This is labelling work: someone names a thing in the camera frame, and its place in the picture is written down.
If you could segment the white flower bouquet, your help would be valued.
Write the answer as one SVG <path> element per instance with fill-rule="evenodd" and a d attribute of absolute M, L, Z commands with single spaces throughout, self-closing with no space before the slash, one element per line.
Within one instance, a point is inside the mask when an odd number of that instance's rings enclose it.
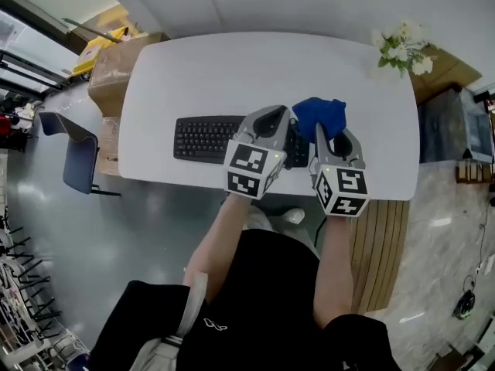
<path fill-rule="evenodd" d="M 392 28 L 374 29 L 371 41 L 380 53 L 378 69 L 397 70 L 401 77 L 406 73 L 421 76 L 432 72 L 435 57 L 427 55 L 425 51 L 435 46 L 423 25 L 405 20 Z"/>

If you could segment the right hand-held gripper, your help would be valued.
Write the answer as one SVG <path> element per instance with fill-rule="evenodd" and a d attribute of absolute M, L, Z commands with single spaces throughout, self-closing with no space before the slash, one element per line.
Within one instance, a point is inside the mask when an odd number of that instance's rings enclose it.
<path fill-rule="evenodd" d="M 342 160 L 330 147 L 326 129 L 316 123 L 317 159 L 312 187 L 327 216 L 359 217 L 370 201 L 361 144 L 349 128 L 342 134 L 350 142 L 350 153 Z"/>

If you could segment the person's white shoe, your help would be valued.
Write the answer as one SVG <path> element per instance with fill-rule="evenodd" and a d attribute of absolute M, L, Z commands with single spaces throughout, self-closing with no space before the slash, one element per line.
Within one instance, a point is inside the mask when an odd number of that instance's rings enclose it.
<path fill-rule="evenodd" d="M 299 225 L 305 219 L 305 217 L 305 210 L 301 208 L 289 209 L 282 215 L 284 221 L 294 225 Z"/>

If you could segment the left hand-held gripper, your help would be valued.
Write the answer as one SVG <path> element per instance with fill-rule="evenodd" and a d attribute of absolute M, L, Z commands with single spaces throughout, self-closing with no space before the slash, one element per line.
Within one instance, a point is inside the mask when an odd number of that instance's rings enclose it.
<path fill-rule="evenodd" d="M 244 118 L 229 140 L 224 159 L 224 189 L 259 200 L 279 177 L 287 153 L 290 121 L 286 106 L 263 107 Z"/>

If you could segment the blue cloth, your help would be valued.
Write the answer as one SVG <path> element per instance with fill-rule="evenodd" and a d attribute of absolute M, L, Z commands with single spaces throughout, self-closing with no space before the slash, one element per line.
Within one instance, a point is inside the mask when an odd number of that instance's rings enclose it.
<path fill-rule="evenodd" d="M 310 97 L 292 107 L 299 123 L 299 134 L 309 142 L 316 143 L 316 125 L 321 124 L 328 139 L 339 135 L 346 127 L 346 103 L 337 99 L 324 100 Z"/>

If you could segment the blue chair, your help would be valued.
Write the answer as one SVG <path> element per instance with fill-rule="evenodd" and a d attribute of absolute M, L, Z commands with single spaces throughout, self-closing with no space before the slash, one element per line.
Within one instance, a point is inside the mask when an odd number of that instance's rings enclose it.
<path fill-rule="evenodd" d="M 63 182 L 66 185 L 87 195 L 121 195 L 119 192 L 101 190 L 99 185 L 94 184 L 94 172 L 99 152 L 98 139 L 95 134 L 56 112 L 41 112 L 39 119 L 45 136 L 66 134 L 68 137 L 63 167 Z"/>

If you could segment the grey storage box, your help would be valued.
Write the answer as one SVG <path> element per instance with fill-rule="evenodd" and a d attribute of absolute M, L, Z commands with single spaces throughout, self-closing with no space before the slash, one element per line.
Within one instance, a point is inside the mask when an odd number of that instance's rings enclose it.
<path fill-rule="evenodd" d="M 421 104 L 418 122 L 421 163 L 493 161 L 489 115 L 470 90 L 450 87 Z"/>

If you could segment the flat cardboard box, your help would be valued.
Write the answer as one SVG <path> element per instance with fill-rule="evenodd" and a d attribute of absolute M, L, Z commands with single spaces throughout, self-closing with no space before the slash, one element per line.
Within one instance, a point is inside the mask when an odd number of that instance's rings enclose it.
<path fill-rule="evenodd" d="M 420 76 L 410 72 L 411 85 L 419 106 L 451 87 L 468 87 L 478 81 L 482 74 L 444 49 L 428 46 L 424 54 L 433 61 L 432 71 Z"/>

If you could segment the wooden slatted bench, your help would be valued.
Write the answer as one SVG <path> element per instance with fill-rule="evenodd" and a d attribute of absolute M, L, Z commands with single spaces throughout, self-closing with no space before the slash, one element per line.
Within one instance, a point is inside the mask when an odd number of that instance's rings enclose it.
<path fill-rule="evenodd" d="M 385 309 L 391 300 L 408 229 L 409 201 L 371 200 L 351 224 L 352 312 Z"/>

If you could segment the black framed glass door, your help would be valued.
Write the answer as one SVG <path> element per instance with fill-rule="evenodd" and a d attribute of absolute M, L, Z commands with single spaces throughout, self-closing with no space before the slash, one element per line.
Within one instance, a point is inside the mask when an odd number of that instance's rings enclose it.
<path fill-rule="evenodd" d="M 84 40 L 27 0 L 0 0 L 0 84 L 42 95 L 61 91 Z"/>

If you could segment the person's black shirt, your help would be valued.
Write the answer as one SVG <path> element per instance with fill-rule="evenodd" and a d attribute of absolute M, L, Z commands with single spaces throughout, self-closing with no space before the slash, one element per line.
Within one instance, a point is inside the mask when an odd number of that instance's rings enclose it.
<path fill-rule="evenodd" d="M 241 234 L 217 296 L 202 304 L 177 371 L 400 371 L 384 323 L 313 317 L 318 258 L 267 230 Z M 189 288 L 131 281 L 90 353 L 89 371 L 130 371 L 151 339 L 175 333 Z"/>

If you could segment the yellow lidded bin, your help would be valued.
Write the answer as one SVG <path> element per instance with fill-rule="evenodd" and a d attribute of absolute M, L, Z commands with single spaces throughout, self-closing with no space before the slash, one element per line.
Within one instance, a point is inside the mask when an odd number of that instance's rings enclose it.
<path fill-rule="evenodd" d="M 104 49 L 122 42 L 123 37 L 127 34 L 128 27 L 123 26 L 107 33 L 101 33 L 89 41 L 72 69 L 72 76 L 90 73 L 96 64 L 98 54 Z"/>

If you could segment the person's right forearm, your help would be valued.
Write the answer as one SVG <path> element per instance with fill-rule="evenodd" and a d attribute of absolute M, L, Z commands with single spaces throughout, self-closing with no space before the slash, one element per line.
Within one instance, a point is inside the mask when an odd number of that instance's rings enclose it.
<path fill-rule="evenodd" d="M 350 221 L 328 216 L 316 275 L 313 314 L 325 328 L 333 319 L 351 312 L 353 275 L 351 270 Z"/>

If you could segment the white shoulder bag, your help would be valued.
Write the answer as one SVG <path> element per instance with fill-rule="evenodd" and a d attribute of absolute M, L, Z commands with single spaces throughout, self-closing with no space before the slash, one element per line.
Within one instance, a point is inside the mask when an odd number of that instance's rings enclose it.
<path fill-rule="evenodd" d="M 163 339 L 147 341 L 129 371 L 176 371 L 177 356 L 184 337 L 193 327 L 206 297 L 208 276 L 196 272 L 189 289 L 183 316 L 177 331 Z"/>

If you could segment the small wooden pallet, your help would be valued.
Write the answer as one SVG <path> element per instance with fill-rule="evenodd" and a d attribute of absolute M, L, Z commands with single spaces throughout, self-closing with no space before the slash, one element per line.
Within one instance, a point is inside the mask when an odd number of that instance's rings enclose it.
<path fill-rule="evenodd" d="M 459 184 L 495 184 L 495 164 L 461 161 L 456 165 L 455 176 Z"/>

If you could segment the black keyboard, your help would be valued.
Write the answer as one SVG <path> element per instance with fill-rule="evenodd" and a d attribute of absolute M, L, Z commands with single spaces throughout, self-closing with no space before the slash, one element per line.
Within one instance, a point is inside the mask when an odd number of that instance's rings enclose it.
<path fill-rule="evenodd" d="M 176 120 L 173 157 L 209 164 L 224 163 L 227 144 L 239 129 L 242 116 L 182 117 Z M 295 131 L 291 119 L 285 139 L 287 158 L 284 168 L 306 168 L 309 165 L 309 142 Z"/>

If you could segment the person's left forearm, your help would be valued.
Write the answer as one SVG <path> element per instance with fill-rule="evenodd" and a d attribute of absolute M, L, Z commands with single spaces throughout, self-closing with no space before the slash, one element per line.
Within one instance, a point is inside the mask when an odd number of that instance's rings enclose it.
<path fill-rule="evenodd" d="M 205 299 L 208 303 L 225 282 L 250 205 L 250 198 L 230 193 L 185 269 L 183 284 L 186 286 L 192 285 L 197 273 L 207 275 Z"/>

